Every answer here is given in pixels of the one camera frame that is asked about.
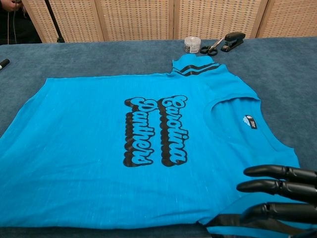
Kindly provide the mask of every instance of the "jar lid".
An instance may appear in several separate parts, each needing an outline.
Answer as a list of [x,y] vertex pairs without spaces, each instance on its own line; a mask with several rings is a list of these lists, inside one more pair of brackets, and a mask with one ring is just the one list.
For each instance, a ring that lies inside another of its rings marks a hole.
[[185,38],[185,45],[187,46],[199,46],[201,39],[196,36],[189,36]]

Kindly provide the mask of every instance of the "marker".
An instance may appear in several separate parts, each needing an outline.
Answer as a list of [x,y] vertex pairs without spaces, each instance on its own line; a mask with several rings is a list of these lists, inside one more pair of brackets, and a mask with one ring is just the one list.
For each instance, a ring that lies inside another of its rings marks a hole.
[[2,61],[2,62],[0,63],[0,70],[3,69],[4,67],[6,67],[6,65],[7,65],[8,63],[10,63],[10,60],[8,60],[8,59],[5,59],[4,61]]

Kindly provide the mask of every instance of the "shirt tag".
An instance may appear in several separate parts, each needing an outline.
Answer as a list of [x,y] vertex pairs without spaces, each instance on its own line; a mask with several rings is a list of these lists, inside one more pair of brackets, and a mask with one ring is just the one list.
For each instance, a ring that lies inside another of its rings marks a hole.
[[249,124],[250,124],[250,126],[251,126],[252,129],[258,129],[258,128],[257,128],[256,121],[253,119],[252,116],[246,115],[246,118],[248,119]]

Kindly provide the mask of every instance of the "black stripe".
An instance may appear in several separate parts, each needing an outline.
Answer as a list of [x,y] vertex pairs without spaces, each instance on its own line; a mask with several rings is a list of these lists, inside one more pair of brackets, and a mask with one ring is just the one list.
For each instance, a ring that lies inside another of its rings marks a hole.
[[208,222],[205,227],[246,227],[262,230],[281,232],[289,235],[297,235],[306,230],[286,225],[278,220],[268,218],[267,220],[258,220],[250,223],[241,223],[239,214],[221,214]]
[[211,238],[256,238],[256,237],[246,237],[246,236],[236,236],[236,235],[219,235],[219,234],[211,234]]
[[205,65],[203,65],[203,66],[195,66],[195,65],[192,65],[192,64],[191,64],[191,65],[185,66],[182,70],[178,70],[178,69],[175,68],[175,67],[173,67],[173,68],[176,69],[176,70],[178,70],[179,72],[183,73],[183,72],[189,70],[190,68],[192,68],[192,69],[202,69],[202,68],[211,66],[211,65],[213,65],[213,64],[215,64],[215,63],[209,63],[209,64],[205,64]]
[[189,76],[189,75],[198,75],[198,74],[201,74],[201,73],[203,73],[203,72],[206,72],[206,71],[209,71],[209,70],[213,70],[213,69],[216,69],[216,68],[218,68],[220,65],[216,65],[216,66],[211,66],[211,67],[209,67],[209,68],[205,68],[204,70],[202,70],[202,71],[190,71],[190,72],[188,72],[188,73],[186,73],[186,74],[182,74],[182,73],[180,73],[180,72],[178,72],[178,71],[175,71],[176,73],[179,73],[180,75],[182,75],[182,76]]

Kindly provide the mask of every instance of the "blue felt surface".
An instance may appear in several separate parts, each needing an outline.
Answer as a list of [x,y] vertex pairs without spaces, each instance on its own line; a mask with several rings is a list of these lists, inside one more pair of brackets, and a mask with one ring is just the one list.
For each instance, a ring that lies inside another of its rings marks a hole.
[[[262,99],[264,118],[284,144],[294,147],[303,168],[317,170],[317,50],[310,47],[317,38],[279,38],[245,40],[229,53],[219,52],[213,59],[227,65]],[[21,106],[43,85],[47,77],[100,76],[170,72],[171,61],[183,52],[182,41],[108,42],[85,44],[42,44],[0,46],[0,58],[11,63],[0,71],[0,135],[4,133]],[[204,229],[164,228],[150,236],[208,236]],[[2,229],[0,237],[22,233],[41,233],[43,237],[90,237],[87,230],[12,230]],[[143,236],[137,230],[135,236]],[[129,237],[114,232],[109,236]]]

